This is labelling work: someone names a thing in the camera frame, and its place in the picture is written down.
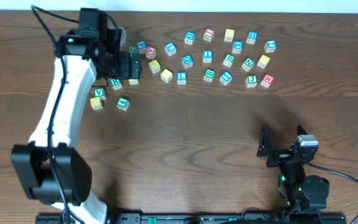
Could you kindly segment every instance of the toy block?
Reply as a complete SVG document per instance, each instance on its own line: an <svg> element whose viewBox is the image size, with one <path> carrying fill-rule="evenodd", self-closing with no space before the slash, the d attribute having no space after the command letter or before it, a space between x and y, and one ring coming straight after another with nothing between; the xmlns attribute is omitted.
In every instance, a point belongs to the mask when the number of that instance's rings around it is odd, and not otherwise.
<svg viewBox="0 0 358 224"><path fill-rule="evenodd" d="M226 29L226 32L224 33L224 41L232 42L233 37L234 37L234 30Z"/></svg>
<svg viewBox="0 0 358 224"><path fill-rule="evenodd" d="M146 48L146 58L154 60L156 54L157 54L157 49L155 47Z"/></svg>
<svg viewBox="0 0 358 224"><path fill-rule="evenodd" d="M168 83L172 79L172 72L169 71L168 69L164 69L164 71L162 71L161 73L161 79L164 82Z"/></svg>
<svg viewBox="0 0 358 224"><path fill-rule="evenodd" d="M100 97L102 100L106 99L106 92L104 92L104 88L96 88L94 89L94 97Z"/></svg>
<svg viewBox="0 0 358 224"><path fill-rule="evenodd" d="M251 68L255 65L255 62L251 58L247 58L242 64L241 68L249 72Z"/></svg>
<svg viewBox="0 0 358 224"><path fill-rule="evenodd" d="M136 53L137 48L136 47L129 47L129 53Z"/></svg>
<svg viewBox="0 0 358 224"><path fill-rule="evenodd" d="M227 85L229 84L229 82L231 82L231 80L233 79L233 76L228 72L225 71L222 75L221 75L221 83L223 83L223 85Z"/></svg>
<svg viewBox="0 0 358 224"><path fill-rule="evenodd" d="M140 54L146 53L146 48L147 48L146 41L143 40L143 41L137 43L136 47Z"/></svg>
<svg viewBox="0 0 358 224"><path fill-rule="evenodd" d="M266 53L272 53L277 48L277 44L275 40L268 40L265 44L265 52Z"/></svg>
<svg viewBox="0 0 358 224"><path fill-rule="evenodd" d="M246 43L247 44L255 44L257 38L258 38L257 32L249 31Z"/></svg>
<svg viewBox="0 0 358 224"><path fill-rule="evenodd" d="M190 32L190 31L186 32L186 35L185 35L185 43L186 44L193 45L195 39L196 39L195 33Z"/></svg>
<svg viewBox="0 0 358 224"><path fill-rule="evenodd" d="M247 88L253 88L258 85L258 77L256 75L249 75L246 78Z"/></svg>
<svg viewBox="0 0 358 224"><path fill-rule="evenodd" d="M138 79L128 79L129 84L130 85L137 85L139 84L139 80Z"/></svg>
<svg viewBox="0 0 358 224"><path fill-rule="evenodd" d="M262 79L262 81L260 82L260 85L268 88L273 83L273 81L274 81L274 77L269 74L266 74Z"/></svg>
<svg viewBox="0 0 358 224"><path fill-rule="evenodd" d="M120 99L118 99L117 107L120 110L127 111L129 107L129 100L121 97Z"/></svg>
<svg viewBox="0 0 358 224"><path fill-rule="evenodd" d="M207 82L212 82L215 76L215 71L212 69L207 68L204 74L204 80Z"/></svg>
<svg viewBox="0 0 358 224"><path fill-rule="evenodd" d="M191 55L186 55L181 59L181 62L185 68L190 68L193 66L193 58Z"/></svg>
<svg viewBox="0 0 358 224"><path fill-rule="evenodd" d="M186 84L186 81L187 81L187 73L186 72L178 72L177 77L178 77L178 85Z"/></svg>
<svg viewBox="0 0 358 224"><path fill-rule="evenodd" d="M269 61L270 61L270 57L262 55L257 65L261 68L266 68L266 65L268 64Z"/></svg>
<svg viewBox="0 0 358 224"><path fill-rule="evenodd" d="M204 50L203 63L211 63L211 62L212 62L212 50Z"/></svg>
<svg viewBox="0 0 358 224"><path fill-rule="evenodd" d="M215 31L211 29L206 29L204 33L204 40L211 42L212 38L214 38L214 35L215 35Z"/></svg>
<svg viewBox="0 0 358 224"><path fill-rule="evenodd" d="M233 51L234 54L240 54L242 50L242 41L234 41L233 42Z"/></svg>
<svg viewBox="0 0 358 224"><path fill-rule="evenodd" d="M111 79L110 81L111 81L113 90L119 90L122 88L121 80Z"/></svg>
<svg viewBox="0 0 358 224"><path fill-rule="evenodd" d="M102 99L100 97L91 98L91 107L94 110L103 109Z"/></svg>
<svg viewBox="0 0 358 224"><path fill-rule="evenodd" d="M159 62L157 61L157 59L149 62L149 68L153 74L161 71L161 66L160 66Z"/></svg>
<svg viewBox="0 0 358 224"><path fill-rule="evenodd" d="M231 65L233 64L235 59L235 56L231 55L231 54L227 54L223 60L223 65L227 66L227 67L231 67Z"/></svg>
<svg viewBox="0 0 358 224"><path fill-rule="evenodd" d="M177 52L177 47L173 42L169 42L165 46L165 52L168 54L168 56L172 56Z"/></svg>

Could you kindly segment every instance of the letter on block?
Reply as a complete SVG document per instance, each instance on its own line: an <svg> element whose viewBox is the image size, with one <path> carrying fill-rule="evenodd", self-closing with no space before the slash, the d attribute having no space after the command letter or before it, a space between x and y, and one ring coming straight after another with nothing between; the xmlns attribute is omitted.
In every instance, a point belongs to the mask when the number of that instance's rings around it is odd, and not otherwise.
<svg viewBox="0 0 358 224"><path fill-rule="evenodd" d="M137 50L139 51L140 54L146 53L146 48L147 48L146 41L143 40L143 41L137 43L136 46L137 46Z"/></svg>
<svg viewBox="0 0 358 224"><path fill-rule="evenodd" d="M161 66L160 66L159 62L157 61L157 59L149 62L149 68L153 74L161 71Z"/></svg>
<svg viewBox="0 0 358 224"><path fill-rule="evenodd" d="M168 83L172 79L172 72L169 71L168 69L164 69L164 71L162 71L161 73L161 79L164 82Z"/></svg>
<svg viewBox="0 0 358 224"><path fill-rule="evenodd" d="M127 111L129 107L129 100L121 97L120 99L118 99L117 107L120 110Z"/></svg>
<svg viewBox="0 0 358 224"><path fill-rule="evenodd" d="M247 88L253 88L258 85L258 77L256 75L249 75L246 79Z"/></svg>
<svg viewBox="0 0 358 224"><path fill-rule="evenodd" d="M104 88L96 88L94 89L94 97L100 97L102 100L106 99L106 93L104 92Z"/></svg>
<svg viewBox="0 0 358 224"><path fill-rule="evenodd" d="M268 88L273 83L273 81L274 81L274 77L269 74L266 74L264 76L264 79L262 79L262 81L260 82L260 85Z"/></svg>
<svg viewBox="0 0 358 224"><path fill-rule="evenodd" d="M222 75L221 75L221 83L223 83L223 85L227 85L229 84L229 82L231 82L231 80L233 79L233 76L228 72L225 71Z"/></svg>
<svg viewBox="0 0 358 224"><path fill-rule="evenodd" d="M215 76L215 71L212 69L207 68L204 74L204 80L207 82L212 82Z"/></svg>
<svg viewBox="0 0 358 224"><path fill-rule="evenodd" d="M103 109L103 103L100 97L91 98L91 106L94 110Z"/></svg>

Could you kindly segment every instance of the wooden table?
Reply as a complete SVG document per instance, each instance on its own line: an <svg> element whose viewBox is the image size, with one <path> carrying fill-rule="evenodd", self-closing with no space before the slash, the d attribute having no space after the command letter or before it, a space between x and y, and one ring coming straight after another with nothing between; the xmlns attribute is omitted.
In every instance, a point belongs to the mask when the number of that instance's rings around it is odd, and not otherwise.
<svg viewBox="0 0 358 224"><path fill-rule="evenodd" d="M78 12L61 12L72 18ZM358 15L258 13L111 12L127 32L130 45L146 40L157 48L162 69L183 71L181 57L191 54L188 84L166 84L151 74L142 55L139 85L107 88L104 109L85 107L81 155L93 170L92 189L105 202L145 213L241 212L286 205L277 192L279 169L268 169L256 157L259 131L269 128L277 147L289 147L302 124L320 142L315 164L358 178ZM43 15L56 37L75 24ZM202 40L209 27L211 43ZM226 28L246 41L259 32L255 45L245 44L231 68L222 65L232 43ZM185 45L185 32L196 33ZM246 57L258 60L266 40L277 41L266 69L249 74L260 80L275 77L269 89L245 88ZM163 46L173 41L178 52L168 57ZM201 53L211 49L212 64ZM52 45L29 11L0 11L0 223L33 223L52 207L28 200L10 162L13 144L24 144L34 131L51 87ZM207 68L216 71L203 81ZM229 70L233 81L219 82ZM128 111L116 108L119 96L130 99ZM358 212L358 185L310 167L330 183L327 212L343 212L352 220Z"/></svg>

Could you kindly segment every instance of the yellow block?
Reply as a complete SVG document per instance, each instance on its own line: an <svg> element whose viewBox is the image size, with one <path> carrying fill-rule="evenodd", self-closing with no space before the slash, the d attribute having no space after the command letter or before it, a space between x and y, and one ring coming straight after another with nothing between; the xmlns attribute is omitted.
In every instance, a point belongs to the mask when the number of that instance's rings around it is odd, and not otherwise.
<svg viewBox="0 0 358 224"><path fill-rule="evenodd" d="M149 62L149 66L151 69L156 69L156 68L159 68L160 64L156 59L156 60L152 60L151 62Z"/></svg>
<svg viewBox="0 0 358 224"><path fill-rule="evenodd" d="M259 59L259 62L262 62L264 64L268 64L269 60L270 60L270 57L262 55L261 58Z"/></svg>

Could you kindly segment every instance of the black cable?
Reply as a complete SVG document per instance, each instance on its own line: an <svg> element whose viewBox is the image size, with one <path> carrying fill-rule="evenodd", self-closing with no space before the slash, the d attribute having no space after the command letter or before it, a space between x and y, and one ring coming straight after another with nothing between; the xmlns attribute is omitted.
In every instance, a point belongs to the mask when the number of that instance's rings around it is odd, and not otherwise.
<svg viewBox="0 0 358 224"><path fill-rule="evenodd" d="M247 208L245 211L243 211L243 213L241 214L241 220L244 219L244 215L245 215L248 211L250 211L250 210L257 210L259 213L261 213L261 214L263 215L263 217L264 217L266 220L268 220L268 218L266 217L266 215L265 215L259 208L257 208L257 207L249 207L249 208Z"/></svg>
<svg viewBox="0 0 358 224"><path fill-rule="evenodd" d="M336 174L336 175L339 175L341 177L345 177L345 178L348 178L349 180L353 180L354 182L358 183L358 180L354 177L351 177L349 175L346 175L346 174L343 174L341 172L338 172L338 171L335 171L335 170L331 170L331 169L328 169L328 168L324 168L324 167L321 167L321 166L317 166L317 165L314 165L314 164L311 164L310 162L308 161L305 161L302 159L302 162L304 162L305 164L308 164L309 166L311 167L314 167L316 169L320 169L320 170L323 170L323 171L326 171L326 172L330 172L332 174ZM357 216L350 222L350 224L354 224L358 221L358 214Z"/></svg>

